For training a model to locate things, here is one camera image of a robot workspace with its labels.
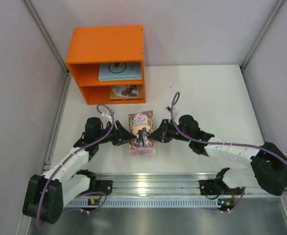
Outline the light blue cat book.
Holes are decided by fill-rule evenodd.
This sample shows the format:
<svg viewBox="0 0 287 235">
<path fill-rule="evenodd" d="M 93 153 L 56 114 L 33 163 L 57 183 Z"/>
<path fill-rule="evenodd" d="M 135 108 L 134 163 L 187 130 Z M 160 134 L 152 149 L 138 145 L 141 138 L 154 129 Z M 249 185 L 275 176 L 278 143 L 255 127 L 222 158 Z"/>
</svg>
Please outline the light blue cat book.
<svg viewBox="0 0 287 235">
<path fill-rule="evenodd" d="M 140 62 L 118 62 L 100 64 L 98 79 L 105 81 L 141 80 Z"/>
</svg>

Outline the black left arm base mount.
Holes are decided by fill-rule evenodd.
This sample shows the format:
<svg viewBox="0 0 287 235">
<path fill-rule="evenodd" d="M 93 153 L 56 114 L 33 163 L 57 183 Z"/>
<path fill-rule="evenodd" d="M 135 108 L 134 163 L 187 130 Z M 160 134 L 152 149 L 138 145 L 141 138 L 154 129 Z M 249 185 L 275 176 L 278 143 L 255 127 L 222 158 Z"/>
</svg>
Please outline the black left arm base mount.
<svg viewBox="0 0 287 235">
<path fill-rule="evenodd" d="M 93 191 L 100 191 L 105 193 L 107 196 L 112 193 L 113 181 L 112 180 L 97 180 L 92 186 Z"/>
</svg>

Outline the dark brown sunset book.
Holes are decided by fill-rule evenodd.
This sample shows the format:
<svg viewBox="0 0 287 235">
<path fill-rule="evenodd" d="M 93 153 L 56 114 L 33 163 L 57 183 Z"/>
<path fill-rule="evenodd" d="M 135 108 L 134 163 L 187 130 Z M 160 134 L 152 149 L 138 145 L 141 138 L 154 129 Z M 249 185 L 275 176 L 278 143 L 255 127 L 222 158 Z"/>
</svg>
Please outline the dark brown sunset book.
<svg viewBox="0 0 287 235">
<path fill-rule="evenodd" d="M 110 98 L 110 101 L 136 101 L 136 100 L 143 100 L 143 98 L 118 98 L 118 99 L 113 99 Z"/>
</svg>

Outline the pink illustrated fairy-tale book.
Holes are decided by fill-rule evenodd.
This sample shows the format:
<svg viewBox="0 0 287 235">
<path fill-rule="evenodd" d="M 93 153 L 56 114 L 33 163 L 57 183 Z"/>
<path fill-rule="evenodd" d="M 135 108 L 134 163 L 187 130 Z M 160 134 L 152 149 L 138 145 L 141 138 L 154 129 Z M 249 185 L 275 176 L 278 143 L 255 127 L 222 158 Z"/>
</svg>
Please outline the pink illustrated fairy-tale book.
<svg viewBox="0 0 287 235">
<path fill-rule="evenodd" d="M 148 136 L 154 131 L 153 111 L 143 111 L 128 115 L 129 131 L 136 138 L 129 142 L 129 154 L 155 155 L 156 143 Z"/>
</svg>

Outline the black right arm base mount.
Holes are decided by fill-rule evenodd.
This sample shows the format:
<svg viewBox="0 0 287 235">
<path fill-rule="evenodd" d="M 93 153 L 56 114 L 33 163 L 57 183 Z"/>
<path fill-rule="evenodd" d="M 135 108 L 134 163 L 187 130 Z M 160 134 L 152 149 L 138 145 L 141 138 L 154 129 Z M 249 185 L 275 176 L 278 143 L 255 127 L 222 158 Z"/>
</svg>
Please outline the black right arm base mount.
<svg viewBox="0 0 287 235">
<path fill-rule="evenodd" d="M 241 195 L 243 188 L 229 188 L 223 181 L 218 180 L 200 180 L 200 193 L 204 196 L 217 195 Z"/>
</svg>

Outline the orange illustrated book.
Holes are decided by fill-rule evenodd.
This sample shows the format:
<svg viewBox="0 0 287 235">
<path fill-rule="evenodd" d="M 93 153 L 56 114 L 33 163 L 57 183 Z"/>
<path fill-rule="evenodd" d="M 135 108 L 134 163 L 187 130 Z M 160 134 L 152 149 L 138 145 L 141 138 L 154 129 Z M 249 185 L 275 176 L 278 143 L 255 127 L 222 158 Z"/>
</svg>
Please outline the orange illustrated book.
<svg viewBox="0 0 287 235">
<path fill-rule="evenodd" d="M 109 98 L 143 98 L 142 85 L 111 86 Z"/>
</svg>

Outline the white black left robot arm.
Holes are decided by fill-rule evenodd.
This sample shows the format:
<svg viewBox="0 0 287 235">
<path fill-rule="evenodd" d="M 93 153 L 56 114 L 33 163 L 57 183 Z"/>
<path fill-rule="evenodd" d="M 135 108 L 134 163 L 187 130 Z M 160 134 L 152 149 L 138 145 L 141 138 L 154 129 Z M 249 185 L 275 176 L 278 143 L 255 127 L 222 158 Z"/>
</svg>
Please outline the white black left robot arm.
<svg viewBox="0 0 287 235">
<path fill-rule="evenodd" d="M 52 169 L 29 179 L 23 215 L 54 224 L 72 199 L 89 192 L 99 194 L 96 174 L 82 167 L 96 155 L 100 144 L 119 146 L 135 138 L 118 120 L 104 126 L 97 117 L 87 119 L 85 131 L 67 156 Z"/>
</svg>

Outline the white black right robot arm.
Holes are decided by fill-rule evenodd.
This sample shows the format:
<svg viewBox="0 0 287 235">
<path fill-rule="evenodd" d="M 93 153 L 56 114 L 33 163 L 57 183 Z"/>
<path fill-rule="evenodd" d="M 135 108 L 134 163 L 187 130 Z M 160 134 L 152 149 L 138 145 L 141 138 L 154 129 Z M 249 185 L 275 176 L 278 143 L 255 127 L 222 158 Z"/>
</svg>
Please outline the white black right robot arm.
<svg viewBox="0 0 287 235">
<path fill-rule="evenodd" d="M 287 191 L 287 157 L 270 142 L 255 146 L 222 140 L 201 130 L 190 115 L 181 116 L 178 124 L 162 120 L 148 138 L 163 143 L 186 141 L 198 155 L 238 163 L 240 168 L 225 167 L 217 173 L 214 186 L 222 193 L 240 187 L 261 188 L 275 196 Z"/>
</svg>

